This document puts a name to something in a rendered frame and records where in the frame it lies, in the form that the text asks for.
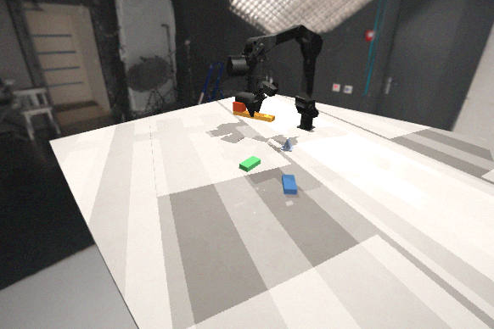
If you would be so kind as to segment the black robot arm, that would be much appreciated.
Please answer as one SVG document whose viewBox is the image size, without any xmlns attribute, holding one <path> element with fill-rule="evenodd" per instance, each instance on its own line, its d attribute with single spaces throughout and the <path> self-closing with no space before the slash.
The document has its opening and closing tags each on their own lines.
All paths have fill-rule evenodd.
<svg viewBox="0 0 494 329">
<path fill-rule="evenodd" d="M 299 96 L 295 97 L 295 107 L 297 112 L 301 114 L 300 125 L 297 128 L 310 131 L 316 128 L 313 125 L 313 120 L 319 116 L 312 87 L 316 58 L 323 45 L 323 39 L 320 35 L 308 30 L 303 25 L 293 25 L 268 36 L 251 37 L 245 43 L 244 50 L 239 56 L 228 56 L 226 69 L 229 76 L 246 75 L 247 73 L 248 75 L 263 75 L 264 61 L 269 61 L 264 54 L 274 46 L 292 38 L 300 44 L 300 51 L 303 56 L 301 92 Z M 268 82 L 265 77 L 264 81 L 262 78 L 260 79 L 255 91 L 260 92 L 261 90 L 271 98 L 275 96 L 278 89 L 276 81 Z"/>
</svg>

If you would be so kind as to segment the blue rectangular block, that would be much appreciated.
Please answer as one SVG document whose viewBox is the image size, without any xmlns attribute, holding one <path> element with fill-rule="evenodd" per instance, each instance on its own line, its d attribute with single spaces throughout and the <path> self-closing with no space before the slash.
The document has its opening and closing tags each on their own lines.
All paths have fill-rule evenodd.
<svg viewBox="0 0 494 329">
<path fill-rule="evenodd" d="M 295 195 L 298 192 L 295 175 L 282 175 L 283 193 L 288 195 Z"/>
</svg>

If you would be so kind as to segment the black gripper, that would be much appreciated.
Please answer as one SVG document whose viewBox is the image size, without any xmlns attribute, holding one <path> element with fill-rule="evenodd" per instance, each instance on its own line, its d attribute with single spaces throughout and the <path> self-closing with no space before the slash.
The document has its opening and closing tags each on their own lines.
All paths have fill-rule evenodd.
<svg viewBox="0 0 494 329">
<path fill-rule="evenodd" d="M 246 92 L 240 92 L 235 95 L 235 102 L 244 103 L 248 109 L 250 116 L 254 117 L 255 112 L 259 113 L 262 102 L 267 98 L 263 92 L 256 92 L 256 86 L 260 79 L 264 81 L 263 75 L 248 75 L 245 80 L 248 81 Z"/>
</svg>

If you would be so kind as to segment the green rectangular block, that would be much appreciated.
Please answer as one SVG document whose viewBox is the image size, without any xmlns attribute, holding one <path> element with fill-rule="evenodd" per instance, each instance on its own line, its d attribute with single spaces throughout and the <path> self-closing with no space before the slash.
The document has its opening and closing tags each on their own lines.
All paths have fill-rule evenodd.
<svg viewBox="0 0 494 329">
<path fill-rule="evenodd" d="M 261 159 L 258 159 L 255 156 L 252 156 L 245 160 L 244 162 L 239 164 L 239 168 L 241 170 L 244 170 L 246 172 L 249 172 L 250 170 L 254 169 L 257 165 L 261 163 Z"/>
</svg>

